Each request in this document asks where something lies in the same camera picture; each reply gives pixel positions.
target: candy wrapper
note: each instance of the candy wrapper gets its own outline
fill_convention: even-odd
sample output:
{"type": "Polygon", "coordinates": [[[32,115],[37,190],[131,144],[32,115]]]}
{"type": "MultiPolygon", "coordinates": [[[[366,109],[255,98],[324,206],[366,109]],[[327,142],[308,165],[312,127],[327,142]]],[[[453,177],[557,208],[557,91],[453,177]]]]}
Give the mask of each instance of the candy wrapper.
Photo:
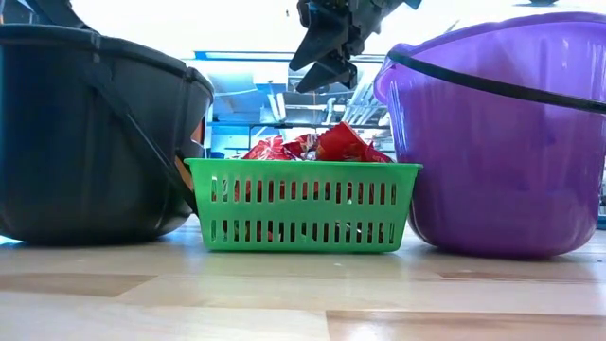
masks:
{"type": "MultiPolygon", "coordinates": [[[[327,130],[325,133],[318,134],[306,134],[302,135],[295,140],[288,141],[284,143],[282,136],[272,136],[268,137],[264,140],[261,140],[253,149],[251,149],[242,159],[254,159],[254,160],[283,160],[283,161],[294,161],[294,160],[304,160],[304,161],[343,161],[343,162],[379,162],[379,163],[391,163],[393,162],[389,156],[377,151],[374,149],[372,143],[366,144],[345,122],[341,122],[331,129],[327,130]]],[[[273,202],[274,200],[284,200],[285,198],[285,188],[286,184],[284,182],[278,183],[270,183],[268,185],[269,190],[268,193],[263,193],[263,185],[261,182],[258,184],[251,184],[250,181],[246,181],[245,183],[245,193],[243,197],[240,194],[241,184],[239,181],[235,183],[235,197],[234,200],[236,202],[243,200],[245,202],[258,201],[260,198],[264,198],[269,202],[273,202]],[[258,198],[251,198],[251,187],[257,187],[257,196],[258,198]],[[274,198],[274,186],[279,186],[279,198],[274,198]]],[[[291,193],[297,193],[296,183],[290,184],[291,193]]],[[[325,192],[327,196],[332,196],[336,198],[341,198],[341,190],[347,191],[347,201],[346,204],[350,204],[354,198],[353,196],[353,187],[351,184],[348,184],[347,188],[325,188],[325,192]]],[[[374,201],[374,190],[380,190],[380,200],[384,202],[386,196],[385,188],[374,188],[373,185],[369,186],[366,192],[362,187],[358,189],[359,197],[357,198],[359,203],[364,202],[364,198],[368,198],[368,202],[373,204],[374,201]]],[[[313,198],[316,199],[319,195],[318,183],[313,184],[313,188],[303,188],[303,198],[307,199],[308,192],[311,192],[313,198]]],[[[250,241],[250,238],[257,238],[258,241],[261,241],[261,226],[260,223],[257,222],[257,226],[251,226],[255,223],[246,222],[245,226],[235,226],[236,227],[236,238],[245,238],[247,241],[250,241]]],[[[317,226],[316,224],[311,226],[303,226],[302,233],[306,238],[312,238],[315,241],[319,240],[318,231],[322,231],[320,228],[323,228],[324,233],[324,242],[329,241],[329,235],[333,234],[338,240],[342,235],[342,229],[344,228],[346,240],[356,242],[371,242],[373,229],[379,228],[377,238],[378,241],[381,242],[383,240],[383,224],[381,226],[369,226],[366,236],[363,232],[363,229],[360,225],[351,226],[350,224],[325,224],[324,226],[317,226]]],[[[270,221],[268,225],[268,241],[273,241],[274,239],[278,239],[283,242],[283,226],[281,228],[275,228],[273,223],[270,221]]]]}
{"type": "Polygon", "coordinates": [[[248,160],[293,160],[294,158],[285,153],[282,136],[272,136],[261,140],[242,159],[248,160]]]}
{"type": "Polygon", "coordinates": [[[284,143],[284,151],[302,160],[314,160],[315,150],[318,147],[317,134],[305,134],[294,141],[284,143]]]}
{"type": "Polygon", "coordinates": [[[315,152],[319,161],[393,162],[366,144],[345,122],[320,135],[315,152]]]}

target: red snack wrapper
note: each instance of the red snack wrapper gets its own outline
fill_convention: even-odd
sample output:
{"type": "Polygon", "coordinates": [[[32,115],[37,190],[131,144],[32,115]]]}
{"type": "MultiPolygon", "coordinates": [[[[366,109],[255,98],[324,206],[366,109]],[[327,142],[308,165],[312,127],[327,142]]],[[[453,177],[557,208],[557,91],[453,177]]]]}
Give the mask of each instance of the red snack wrapper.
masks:
{"type": "Polygon", "coordinates": [[[315,152],[318,146],[317,134],[305,134],[297,137],[294,141],[284,143],[283,147],[287,153],[300,159],[308,160],[308,153],[315,152]]]}
{"type": "Polygon", "coordinates": [[[248,160],[293,160],[284,152],[282,136],[272,136],[258,142],[242,159],[248,160]]]}
{"type": "Polygon", "coordinates": [[[315,153],[320,161],[393,162],[372,144],[367,145],[345,122],[318,137],[315,153]]]}

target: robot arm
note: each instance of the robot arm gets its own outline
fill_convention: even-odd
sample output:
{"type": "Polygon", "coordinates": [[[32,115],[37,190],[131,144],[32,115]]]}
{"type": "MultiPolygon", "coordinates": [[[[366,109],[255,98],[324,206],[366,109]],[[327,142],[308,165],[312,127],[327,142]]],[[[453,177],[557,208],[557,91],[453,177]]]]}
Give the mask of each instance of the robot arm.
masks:
{"type": "Polygon", "coordinates": [[[290,67],[315,63],[296,90],[300,93],[340,82],[357,85],[351,56],[364,51],[371,33],[380,33],[382,19],[401,4],[417,9],[422,0],[298,0],[301,25],[308,29],[290,67]]]}

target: green plastic basket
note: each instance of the green plastic basket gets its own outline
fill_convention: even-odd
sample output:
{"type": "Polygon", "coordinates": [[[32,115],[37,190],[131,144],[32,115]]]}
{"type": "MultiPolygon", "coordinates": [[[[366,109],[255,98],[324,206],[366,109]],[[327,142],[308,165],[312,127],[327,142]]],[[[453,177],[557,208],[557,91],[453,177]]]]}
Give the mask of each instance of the green plastic basket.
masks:
{"type": "Polygon", "coordinates": [[[353,162],[186,163],[205,247],[222,251],[395,251],[420,169],[353,162]]]}

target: floor plank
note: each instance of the floor plank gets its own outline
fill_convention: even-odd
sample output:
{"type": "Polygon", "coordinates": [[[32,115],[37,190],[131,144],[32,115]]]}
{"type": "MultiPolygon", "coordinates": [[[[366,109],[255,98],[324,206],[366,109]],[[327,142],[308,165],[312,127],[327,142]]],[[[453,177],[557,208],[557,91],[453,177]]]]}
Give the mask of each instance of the floor plank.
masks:
{"type": "Polygon", "coordinates": [[[11,341],[328,341],[324,312],[141,307],[96,297],[0,293],[11,341]]]}
{"type": "Polygon", "coordinates": [[[0,274],[0,292],[115,297],[153,278],[147,275],[0,274]]]}
{"type": "Polygon", "coordinates": [[[606,317],[548,314],[328,312],[331,341],[600,341],[606,317]]]}

